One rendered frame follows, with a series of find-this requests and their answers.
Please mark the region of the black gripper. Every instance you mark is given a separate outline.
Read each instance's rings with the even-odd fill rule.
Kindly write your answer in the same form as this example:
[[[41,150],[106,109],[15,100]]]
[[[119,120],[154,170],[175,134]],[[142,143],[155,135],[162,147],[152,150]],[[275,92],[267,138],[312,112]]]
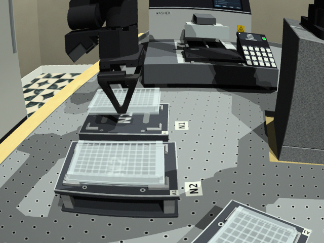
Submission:
[[[98,84],[111,101],[118,114],[126,114],[140,71],[145,60],[143,45],[138,42],[138,24],[117,27],[119,30],[119,54],[118,58],[105,58],[99,61],[99,73],[97,74]],[[134,74],[126,74],[120,66],[136,67]],[[113,71],[114,70],[114,71]],[[110,85],[120,84],[123,89],[128,88],[125,100],[121,106],[114,95]]]

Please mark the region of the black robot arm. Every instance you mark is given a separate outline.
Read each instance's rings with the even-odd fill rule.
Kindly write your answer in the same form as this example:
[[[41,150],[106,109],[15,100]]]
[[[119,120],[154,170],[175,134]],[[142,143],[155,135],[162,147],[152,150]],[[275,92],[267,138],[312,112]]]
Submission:
[[[99,59],[118,58],[119,30],[115,28],[126,31],[138,23],[138,0],[71,0],[67,22],[73,31],[65,35],[65,52],[73,62],[98,44]],[[308,17],[301,16],[301,24],[324,40],[324,0],[309,4]],[[107,30],[108,26],[114,30]]]

